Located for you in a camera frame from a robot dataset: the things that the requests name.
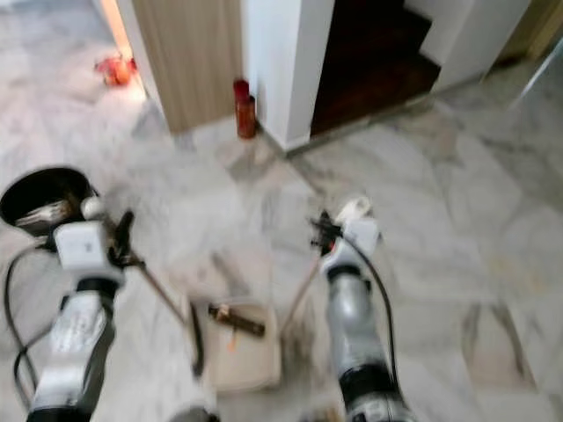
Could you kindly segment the beige hand broom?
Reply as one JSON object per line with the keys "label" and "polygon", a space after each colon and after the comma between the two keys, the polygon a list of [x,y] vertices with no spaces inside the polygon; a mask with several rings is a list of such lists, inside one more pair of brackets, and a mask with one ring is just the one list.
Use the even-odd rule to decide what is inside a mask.
{"label": "beige hand broom", "polygon": [[[104,202],[102,202],[98,196],[91,196],[82,200],[81,209],[82,215],[84,215],[87,220],[107,222],[108,228],[110,229],[110,258],[110,254],[116,252],[115,242],[113,241],[113,229],[115,229],[115,224],[119,220],[113,220],[113,218],[109,216],[107,210],[105,209]],[[135,252],[133,245],[130,246],[130,250]],[[182,327],[185,327],[185,329],[192,333],[192,346],[194,349],[192,375],[193,378],[198,381],[198,379],[202,377],[202,373],[204,373],[206,354],[204,343],[202,343],[201,322],[197,315],[197,310],[194,309],[194,305],[190,302],[188,304],[188,309],[184,312],[177,302],[172,299],[172,295],[168,293],[168,290],[165,290],[165,286],[162,285],[160,281],[157,281],[156,275],[151,271],[151,269],[149,269],[148,264],[146,264],[145,268],[137,268],[137,266],[130,266],[129,268],[134,268],[137,271],[140,271],[140,274],[144,277],[146,284],[148,284],[153,292],[157,294],[157,297],[164,302],[165,308],[177,318]]]}

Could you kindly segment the brown stick-shaped wrapper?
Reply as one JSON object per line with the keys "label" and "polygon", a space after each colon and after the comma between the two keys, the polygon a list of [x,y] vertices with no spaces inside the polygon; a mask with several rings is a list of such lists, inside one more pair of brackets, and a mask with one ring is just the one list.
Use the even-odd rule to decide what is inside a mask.
{"label": "brown stick-shaped wrapper", "polygon": [[264,338],[266,335],[264,323],[250,320],[229,304],[209,304],[208,314],[217,324],[232,327],[233,330],[248,333],[255,338]]}

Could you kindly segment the beige long-handled dustpan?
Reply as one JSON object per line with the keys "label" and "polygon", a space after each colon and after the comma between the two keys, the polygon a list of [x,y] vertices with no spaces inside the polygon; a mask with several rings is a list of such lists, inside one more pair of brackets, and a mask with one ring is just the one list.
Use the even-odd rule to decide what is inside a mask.
{"label": "beige long-handled dustpan", "polygon": [[[367,197],[347,201],[333,222],[355,217],[371,217],[371,202]],[[363,367],[392,369],[378,330],[378,312],[371,304],[373,268],[355,270],[338,268],[331,278],[320,272],[320,258],[306,281],[299,288],[304,296],[312,282],[327,284],[326,317],[330,339],[331,369],[335,376],[348,374]],[[238,313],[266,326],[264,338],[220,325],[208,314],[209,304],[229,304]],[[248,298],[210,299],[201,302],[200,312],[205,317],[204,338],[206,363],[204,376],[218,393],[236,393],[264,389],[282,378],[282,337],[293,318],[279,318],[273,307]]]}

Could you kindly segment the red orange floor ornament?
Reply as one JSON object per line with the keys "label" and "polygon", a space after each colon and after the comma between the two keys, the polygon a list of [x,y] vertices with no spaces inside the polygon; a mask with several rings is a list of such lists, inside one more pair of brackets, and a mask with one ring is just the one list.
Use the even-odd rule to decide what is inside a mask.
{"label": "red orange floor ornament", "polygon": [[95,64],[95,71],[107,87],[128,87],[136,76],[137,65],[134,59],[124,56],[108,57]]}

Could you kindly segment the crumpled wrapper trash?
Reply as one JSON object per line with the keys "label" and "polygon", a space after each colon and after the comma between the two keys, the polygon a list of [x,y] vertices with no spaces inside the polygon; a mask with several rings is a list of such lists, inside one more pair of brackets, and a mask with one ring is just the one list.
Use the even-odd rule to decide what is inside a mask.
{"label": "crumpled wrapper trash", "polygon": [[35,214],[51,229],[68,224],[68,222],[81,222],[85,220],[84,215],[82,215],[81,202],[69,200],[49,202],[44,206],[40,206]]}

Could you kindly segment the round black waste bin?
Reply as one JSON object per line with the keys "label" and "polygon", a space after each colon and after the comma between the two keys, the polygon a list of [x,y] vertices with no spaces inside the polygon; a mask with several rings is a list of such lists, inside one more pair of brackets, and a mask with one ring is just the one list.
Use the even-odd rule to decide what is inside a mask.
{"label": "round black waste bin", "polygon": [[81,202],[91,196],[99,196],[99,193],[80,170],[73,166],[45,166],[5,188],[0,200],[0,216],[4,224],[23,230],[28,236],[48,237],[56,228],[49,228],[36,216],[40,206],[59,200]]}

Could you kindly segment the red-brown spray can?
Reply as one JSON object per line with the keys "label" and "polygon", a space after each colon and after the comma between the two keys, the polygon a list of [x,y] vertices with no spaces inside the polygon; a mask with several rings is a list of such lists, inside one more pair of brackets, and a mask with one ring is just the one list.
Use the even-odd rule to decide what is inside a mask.
{"label": "red-brown spray can", "polygon": [[244,79],[237,79],[232,85],[238,136],[251,140],[257,132],[256,99],[250,93],[249,82]]}

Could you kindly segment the dark brown wooden stair step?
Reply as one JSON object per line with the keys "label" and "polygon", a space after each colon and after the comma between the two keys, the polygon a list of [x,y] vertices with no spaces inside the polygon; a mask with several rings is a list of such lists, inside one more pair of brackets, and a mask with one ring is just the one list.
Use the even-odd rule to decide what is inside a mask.
{"label": "dark brown wooden stair step", "polygon": [[432,24],[405,0],[335,0],[311,134],[430,92],[440,67],[421,48]]}

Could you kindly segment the grey robot left foot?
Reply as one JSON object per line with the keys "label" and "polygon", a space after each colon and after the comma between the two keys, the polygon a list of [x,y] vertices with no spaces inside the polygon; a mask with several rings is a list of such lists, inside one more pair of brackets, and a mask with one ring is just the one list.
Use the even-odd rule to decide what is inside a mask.
{"label": "grey robot left foot", "polygon": [[168,419],[168,422],[218,422],[217,415],[205,407],[186,407]]}

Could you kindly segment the light wooden door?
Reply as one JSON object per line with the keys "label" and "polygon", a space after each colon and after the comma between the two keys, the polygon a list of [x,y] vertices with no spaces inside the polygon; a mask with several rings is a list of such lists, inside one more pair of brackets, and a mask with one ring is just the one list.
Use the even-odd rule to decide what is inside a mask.
{"label": "light wooden door", "polygon": [[177,134],[236,112],[243,75],[241,0],[133,0],[166,128]]}

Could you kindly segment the light wooden cabinet panel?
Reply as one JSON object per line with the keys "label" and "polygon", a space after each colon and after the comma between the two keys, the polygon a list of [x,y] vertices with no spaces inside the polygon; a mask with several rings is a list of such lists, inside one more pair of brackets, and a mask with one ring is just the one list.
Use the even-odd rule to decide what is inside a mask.
{"label": "light wooden cabinet panel", "polygon": [[530,55],[536,55],[537,45],[545,44],[547,33],[554,32],[552,16],[563,8],[563,0],[530,0],[519,23],[504,44],[494,65],[518,62]]}

